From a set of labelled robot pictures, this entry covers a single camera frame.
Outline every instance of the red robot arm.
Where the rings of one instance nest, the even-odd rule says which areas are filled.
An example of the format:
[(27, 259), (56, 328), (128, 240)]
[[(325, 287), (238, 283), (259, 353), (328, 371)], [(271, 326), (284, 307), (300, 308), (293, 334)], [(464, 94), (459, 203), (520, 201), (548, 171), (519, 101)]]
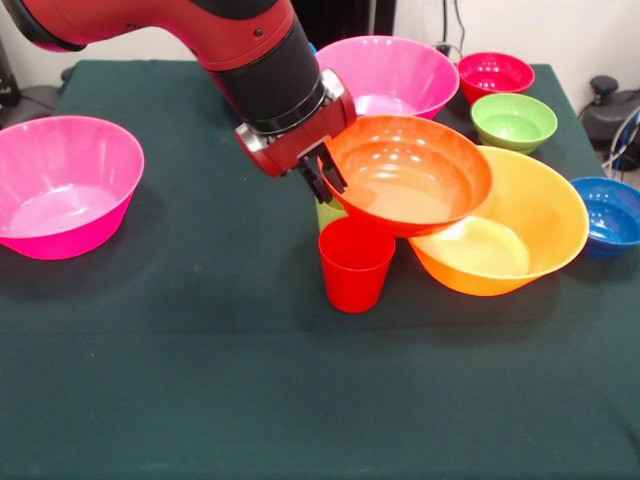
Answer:
[(346, 182), (324, 146), (356, 119), (331, 70), (320, 72), (290, 0), (2, 0), (22, 33), (78, 51), (144, 27), (163, 28), (196, 56), (243, 122), (236, 136), (270, 176), (297, 168), (320, 201)]

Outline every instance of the plastic bowl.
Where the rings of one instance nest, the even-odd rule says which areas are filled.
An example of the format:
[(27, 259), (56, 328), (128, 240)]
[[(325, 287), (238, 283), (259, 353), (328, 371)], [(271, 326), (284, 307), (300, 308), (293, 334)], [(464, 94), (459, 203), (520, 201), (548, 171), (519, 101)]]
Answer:
[(490, 93), (523, 93), (536, 79), (531, 65), (512, 55), (478, 52), (458, 63), (462, 91), (469, 103)]
[(558, 128), (553, 110), (540, 100), (516, 93), (494, 93), (471, 107), (471, 119), (485, 145), (528, 154)]
[(0, 243), (59, 260), (87, 253), (118, 229), (144, 169), (122, 127), (54, 116), (0, 131)]
[(357, 119), (327, 146), (347, 188), (333, 196), (350, 217), (396, 237), (432, 232), (469, 215), (489, 195), (491, 169), (469, 139), (404, 115)]
[(316, 54), (351, 92), (358, 115), (433, 118), (458, 91), (455, 65), (436, 49), (401, 37), (370, 35), (339, 40)]
[(443, 285), (493, 296), (574, 260), (587, 241), (589, 215), (571, 183), (552, 168), (510, 150), (479, 149), (494, 175), (487, 201), (473, 216), (409, 243)]
[(604, 177), (571, 182), (589, 211), (589, 239), (583, 255), (610, 258), (640, 245), (640, 191)]

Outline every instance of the orange bowl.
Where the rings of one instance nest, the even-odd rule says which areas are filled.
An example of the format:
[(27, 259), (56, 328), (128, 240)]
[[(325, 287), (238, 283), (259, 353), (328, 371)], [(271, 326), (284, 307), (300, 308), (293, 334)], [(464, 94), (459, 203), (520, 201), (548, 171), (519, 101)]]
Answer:
[(494, 296), (574, 260), (587, 241), (589, 215), (575, 188), (551, 167), (510, 150), (479, 149), (494, 171), (487, 201), (456, 225), (409, 243), (443, 285)]
[(468, 216), (487, 198), (492, 174), (465, 136), (415, 116), (360, 117), (327, 147), (347, 181), (327, 183), (346, 212), (396, 237), (431, 233)]

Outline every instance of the white wall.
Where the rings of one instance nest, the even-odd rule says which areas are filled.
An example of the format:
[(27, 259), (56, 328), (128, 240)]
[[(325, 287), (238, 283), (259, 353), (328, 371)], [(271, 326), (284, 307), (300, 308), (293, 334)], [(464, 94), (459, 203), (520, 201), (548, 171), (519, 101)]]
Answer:
[[(449, 2), (449, 40), (457, 43)], [(640, 87), (640, 0), (459, 0), (459, 5), (467, 29), (464, 53), (498, 50), (550, 63), (576, 109), (591, 98), (588, 82), (596, 74), (616, 77), (622, 88)], [(441, 0), (398, 0), (395, 33), (435, 44), (442, 35), (441, 8)], [(80, 58), (193, 59), (159, 29), (93, 44), (80, 53), (47, 52), (23, 38), (1, 7), (0, 35), (23, 87), (59, 84), (60, 72)]]
[[(549, 63), (575, 109), (591, 98), (597, 74), (640, 88), (640, 0), (459, 0), (467, 35), (463, 54), (502, 51)], [(449, 0), (449, 42), (458, 44)], [(435, 44), (442, 39), (441, 0), (398, 0), (395, 34)]]

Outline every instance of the red bowl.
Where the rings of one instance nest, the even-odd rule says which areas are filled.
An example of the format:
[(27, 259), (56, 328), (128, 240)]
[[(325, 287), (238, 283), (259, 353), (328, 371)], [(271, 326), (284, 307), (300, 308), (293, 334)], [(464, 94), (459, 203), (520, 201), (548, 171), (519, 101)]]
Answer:
[(469, 103), (491, 93), (523, 93), (536, 79), (531, 65), (511, 55), (478, 52), (458, 63), (460, 84)]
[(369, 115), (327, 141), (347, 181), (327, 186), (349, 217), (394, 237), (446, 228), (488, 197), (487, 159), (464, 135), (433, 120)]

